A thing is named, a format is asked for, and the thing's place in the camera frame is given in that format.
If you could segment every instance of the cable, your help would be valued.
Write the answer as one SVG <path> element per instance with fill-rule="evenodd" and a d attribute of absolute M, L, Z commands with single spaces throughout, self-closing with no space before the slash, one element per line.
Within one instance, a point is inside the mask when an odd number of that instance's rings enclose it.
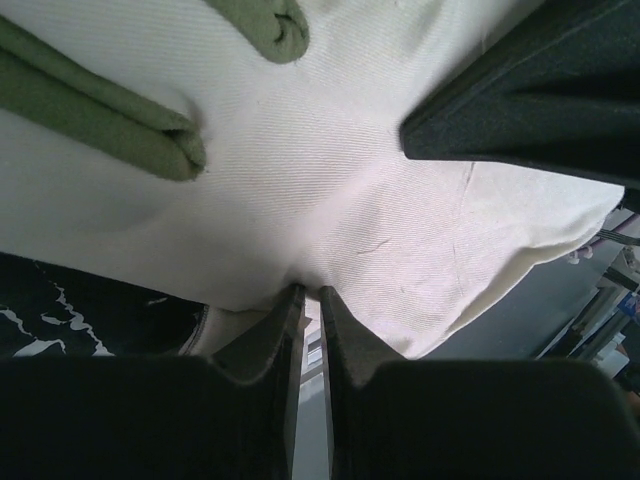
<path fill-rule="evenodd" d="M 631 225 L 633 222 L 635 222 L 638 218 L 640 218 L 640 215 L 638 215 L 637 213 L 632 213 L 631 215 L 629 215 L 629 217 L 626 220 L 620 223 L 613 230 L 600 230 L 600 232 L 608 232 L 608 233 L 604 233 L 604 236 L 607 236 L 610 234 L 618 234 L 622 230 L 627 228 L 629 225 Z M 597 236 L 600 238 L 598 238 L 596 241 L 594 241 L 589 245 L 585 245 L 584 247 L 580 247 L 578 250 L 573 252 L 572 254 L 573 256 L 570 258 L 571 263 L 578 263 L 580 261 L 580 257 L 591 258 L 591 255 L 593 254 L 593 249 L 598 248 L 600 245 L 602 245 L 604 242 L 608 240 L 607 238 L 601 237 L 600 232 L 598 232 L 597 234 Z M 627 239 L 633 238 L 633 237 L 627 237 L 626 235 L 623 235 L 623 237 L 626 237 Z"/>
<path fill-rule="evenodd" d="M 622 245 L 632 245 L 634 247 L 640 246 L 640 238 L 630 237 L 628 235 L 614 232 L 612 230 L 600 230 L 597 236 L 605 240 L 611 240 L 612 242 L 620 243 Z"/>

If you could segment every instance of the fabric fold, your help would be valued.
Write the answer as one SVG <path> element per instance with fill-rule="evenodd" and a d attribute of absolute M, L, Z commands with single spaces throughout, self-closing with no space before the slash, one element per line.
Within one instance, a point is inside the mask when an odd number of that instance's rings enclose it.
<path fill-rule="evenodd" d="M 309 27 L 295 0 L 206 2 L 273 63 L 292 62 L 307 51 Z"/>
<path fill-rule="evenodd" d="M 0 107 L 169 180 L 206 154 L 190 120 L 99 77 L 0 16 Z"/>
<path fill-rule="evenodd" d="M 282 68 L 201 0 L 2 0 L 99 75 L 198 99 L 215 165 L 161 182 L 0 111 L 0 250 L 207 304 L 216 339 L 249 323 L 229 311 L 291 282 L 333 285 L 416 358 L 579 248 L 620 201 L 622 187 L 399 148 L 420 100 L 537 2 L 298 3 L 314 44 Z M 145 83 L 158 72 L 161 85 Z"/>

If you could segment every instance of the white cloth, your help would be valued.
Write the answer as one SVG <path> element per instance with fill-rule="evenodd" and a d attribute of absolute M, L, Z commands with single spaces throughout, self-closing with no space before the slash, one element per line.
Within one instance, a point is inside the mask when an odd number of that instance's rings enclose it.
<path fill-rule="evenodd" d="M 399 148 L 420 99 L 538 3 L 302 0 L 311 44 L 282 66 L 200 0 L 3 0 L 84 67 L 198 122 L 209 165 L 170 183 L 0 112 L 0 250 L 234 311 L 330 284 L 424 355 L 588 240 L 622 194 Z"/>

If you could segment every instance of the white fabric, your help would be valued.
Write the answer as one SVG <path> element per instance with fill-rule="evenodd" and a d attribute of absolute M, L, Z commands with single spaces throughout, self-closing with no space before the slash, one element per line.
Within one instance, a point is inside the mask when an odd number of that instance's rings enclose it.
<path fill-rule="evenodd" d="M 310 48 L 279 66 L 199 0 L 3 0 L 83 66 L 197 121 L 209 166 L 170 183 L 0 112 L 0 250 L 231 310 L 330 284 L 423 355 L 589 239 L 622 194 L 399 148 L 418 101 L 537 3 L 302 0 Z"/>

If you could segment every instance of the green cloth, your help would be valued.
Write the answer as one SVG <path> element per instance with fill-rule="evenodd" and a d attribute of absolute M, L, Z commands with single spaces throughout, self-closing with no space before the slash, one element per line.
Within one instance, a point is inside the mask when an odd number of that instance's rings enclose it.
<path fill-rule="evenodd" d="M 196 126 L 101 78 L 0 16 L 0 107 L 170 180 L 206 162 Z"/>
<path fill-rule="evenodd" d="M 309 27 L 295 0 L 205 1 L 271 62 L 292 62 L 307 51 Z"/>

